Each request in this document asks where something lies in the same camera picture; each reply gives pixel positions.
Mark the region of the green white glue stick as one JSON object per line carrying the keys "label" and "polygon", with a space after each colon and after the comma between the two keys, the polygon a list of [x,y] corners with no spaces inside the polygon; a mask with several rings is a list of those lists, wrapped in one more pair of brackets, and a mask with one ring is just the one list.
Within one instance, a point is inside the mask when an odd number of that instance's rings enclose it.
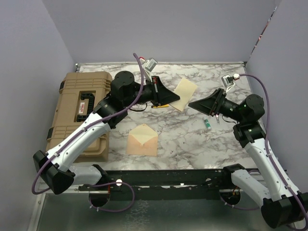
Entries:
{"label": "green white glue stick", "polygon": [[211,130],[212,129],[208,119],[204,119],[204,124],[205,124],[205,127],[206,127],[207,130]]}

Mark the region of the beige paper letter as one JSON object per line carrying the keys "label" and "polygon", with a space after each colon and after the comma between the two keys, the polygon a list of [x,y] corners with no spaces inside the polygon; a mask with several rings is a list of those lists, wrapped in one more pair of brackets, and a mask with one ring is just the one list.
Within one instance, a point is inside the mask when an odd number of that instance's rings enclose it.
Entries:
{"label": "beige paper letter", "polygon": [[190,82],[186,78],[182,78],[174,90],[174,93],[180,96],[180,99],[170,103],[169,105],[182,112],[196,89],[196,84]]}

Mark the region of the tan paper envelope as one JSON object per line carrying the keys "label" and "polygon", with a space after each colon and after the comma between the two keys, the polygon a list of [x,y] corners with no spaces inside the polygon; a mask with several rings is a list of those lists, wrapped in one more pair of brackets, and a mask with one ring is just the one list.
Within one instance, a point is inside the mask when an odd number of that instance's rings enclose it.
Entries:
{"label": "tan paper envelope", "polygon": [[146,124],[139,125],[128,133],[126,154],[157,156],[158,133]]}

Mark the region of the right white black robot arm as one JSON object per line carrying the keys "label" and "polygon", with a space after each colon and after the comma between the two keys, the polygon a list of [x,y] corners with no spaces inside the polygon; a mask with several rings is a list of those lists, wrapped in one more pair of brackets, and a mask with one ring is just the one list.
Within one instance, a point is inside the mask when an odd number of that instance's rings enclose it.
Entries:
{"label": "right white black robot arm", "polygon": [[302,193],[290,180],[266,141],[266,133],[259,123],[264,115],[264,101],[248,95],[240,104],[226,98],[224,89],[217,89],[209,97],[188,104],[205,115],[221,114],[235,121],[233,133],[241,147],[251,156],[265,184],[255,180],[239,164],[225,167],[221,183],[226,188],[238,186],[260,208],[265,222],[271,228],[307,219],[308,195]]}

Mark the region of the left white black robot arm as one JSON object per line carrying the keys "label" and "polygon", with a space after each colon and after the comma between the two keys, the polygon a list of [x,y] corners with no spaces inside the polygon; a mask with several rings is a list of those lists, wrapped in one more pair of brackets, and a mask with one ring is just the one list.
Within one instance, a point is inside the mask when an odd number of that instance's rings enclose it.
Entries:
{"label": "left white black robot arm", "polygon": [[37,151],[33,155],[37,177],[41,177],[54,194],[61,194],[73,185],[85,184],[96,190],[103,189],[110,182],[107,173],[95,164],[73,166],[79,155],[101,135],[114,129],[132,106],[147,102],[160,106],[178,100],[180,96],[166,88],[158,76],[137,83],[131,72],[117,73],[110,92],[72,134],[47,152]]}

